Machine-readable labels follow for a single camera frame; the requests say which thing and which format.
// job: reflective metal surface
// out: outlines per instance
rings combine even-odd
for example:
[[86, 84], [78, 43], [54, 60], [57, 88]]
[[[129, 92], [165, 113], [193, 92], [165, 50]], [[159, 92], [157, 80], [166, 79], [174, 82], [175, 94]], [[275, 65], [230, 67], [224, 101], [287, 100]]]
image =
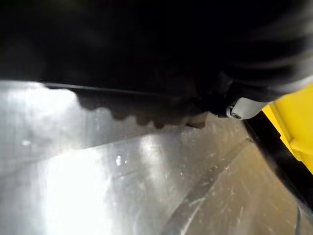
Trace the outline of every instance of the reflective metal surface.
[[312, 234], [239, 121], [37, 83], [0, 98], [0, 234]]

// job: screw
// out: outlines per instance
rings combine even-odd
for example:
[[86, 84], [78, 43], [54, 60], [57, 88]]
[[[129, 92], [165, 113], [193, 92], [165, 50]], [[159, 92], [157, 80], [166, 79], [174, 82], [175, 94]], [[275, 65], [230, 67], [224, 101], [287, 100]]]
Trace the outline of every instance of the screw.
[[241, 119], [241, 116], [239, 116], [238, 114], [235, 114], [235, 113], [231, 114], [231, 116], [233, 118], [236, 118], [236, 119]]

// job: stainless steel surface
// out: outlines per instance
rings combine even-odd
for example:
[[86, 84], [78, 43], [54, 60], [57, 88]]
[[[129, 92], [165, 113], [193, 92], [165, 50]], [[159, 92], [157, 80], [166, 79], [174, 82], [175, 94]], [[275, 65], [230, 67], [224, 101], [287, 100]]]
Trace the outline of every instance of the stainless steel surface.
[[226, 113], [230, 118], [244, 120], [256, 116], [267, 105], [268, 102], [258, 102], [242, 97], [231, 110], [227, 107]]
[[1, 235], [295, 234], [296, 201], [237, 120], [196, 129], [176, 101], [37, 83], [0, 82], [0, 99]]

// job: black object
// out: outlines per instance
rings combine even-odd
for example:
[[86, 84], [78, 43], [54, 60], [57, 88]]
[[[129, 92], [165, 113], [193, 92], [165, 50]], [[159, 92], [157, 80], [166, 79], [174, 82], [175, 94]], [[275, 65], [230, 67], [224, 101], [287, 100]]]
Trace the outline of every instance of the black object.
[[309, 82], [311, 2], [4, 1], [0, 78], [267, 102]]

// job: yellow object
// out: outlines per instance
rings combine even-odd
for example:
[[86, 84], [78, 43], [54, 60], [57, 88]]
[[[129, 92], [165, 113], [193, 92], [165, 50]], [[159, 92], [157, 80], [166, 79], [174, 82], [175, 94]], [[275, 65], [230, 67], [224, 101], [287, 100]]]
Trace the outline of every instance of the yellow object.
[[280, 139], [313, 174], [313, 84], [263, 109]]

